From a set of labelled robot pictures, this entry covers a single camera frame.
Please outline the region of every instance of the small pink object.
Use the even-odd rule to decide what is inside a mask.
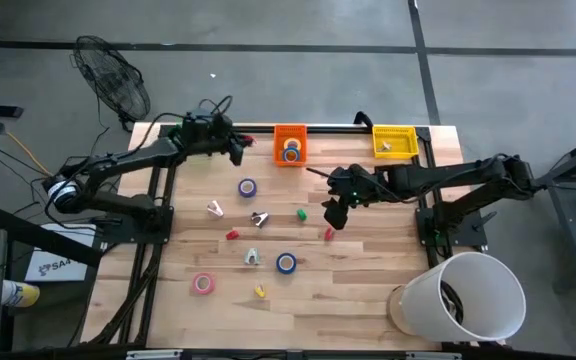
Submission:
[[[208,295],[215,290],[215,279],[208,273],[199,273],[192,280],[192,288],[199,295]]]
[[[233,230],[226,234],[226,240],[234,240],[239,237],[239,233],[236,230]]]
[[[326,230],[326,233],[324,234],[324,240],[326,241],[330,241],[332,240],[332,235],[334,234],[334,230],[329,227],[328,230]]]

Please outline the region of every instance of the green object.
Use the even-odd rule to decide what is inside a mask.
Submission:
[[[297,210],[297,216],[299,216],[301,221],[306,221],[306,219],[308,219],[308,215],[306,215],[306,212],[302,209]]]

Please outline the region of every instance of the blue tape roll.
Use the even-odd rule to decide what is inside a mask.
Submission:
[[[290,267],[284,268],[281,266],[281,261],[284,258],[289,258],[290,260],[292,260],[292,264],[290,265]],[[297,268],[297,258],[295,257],[295,255],[291,253],[283,253],[279,255],[279,257],[277,258],[277,270],[279,270],[280,273],[285,275],[292,274],[296,268]]]
[[[288,160],[288,154],[290,153],[294,153],[295,154],[295,160]],[[295,161],[299,161],[299,157],[301,154],[299,154],[299,150],[297,150],[297,148],[286,148],[283,152],[283,154],[281,154],[281,158],[284,159],[284,161],[286,162],[295,162]]]
[[[246,185],[251,185],[252,189],[251,190],[244,190],[244,186]],[[255,183],[255,180],[253,179],[243,179],[239,182],[239,195],[243,196],[243,197],[253,197],[255,196],[255,194],[257,193],[257,184]]]

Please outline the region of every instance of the plastic basket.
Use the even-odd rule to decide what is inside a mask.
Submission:
[[[301,144],[299,149],[299,159],[295,161],[285,161],[283,153],[284,144],[289,139],[297,139]],[[306,125],[275,125],[274,160],[278,166],[303,166],[306,164],[308,155],[308,135]]]
[[[376,158],[410,159],[419,154],[414,126],[375,125],[372,143]]]

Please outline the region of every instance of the tape roll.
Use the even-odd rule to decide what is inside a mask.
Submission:
[[[301,150],[301,141],[295,138],[286,139],[286,141],[284,141],[284,149],[288,149],[289,147]]]
[[[292,274],[297,268],[297,258],[291,253],[283,253],[277,258],[277,270],[282,274]]]
[[[239,195],[243,197],[253,197],[257,193],[257,184],[253,179],[243,179],[239,182]]]
[[[215,279],[207,273],[199,273],[192,280],[192,288],[199,295],[208,295],[215,290]]]
[[[294,158],[290,159],[289,156],[290,154],[292,154],[292,156],[294,156]],[[284,150],[283,154],[281,154],[282,159],[284,159],[285,162],[295,162],[295,161],[299,161],[299,150],[297,150],[296,148],[287,148]]]

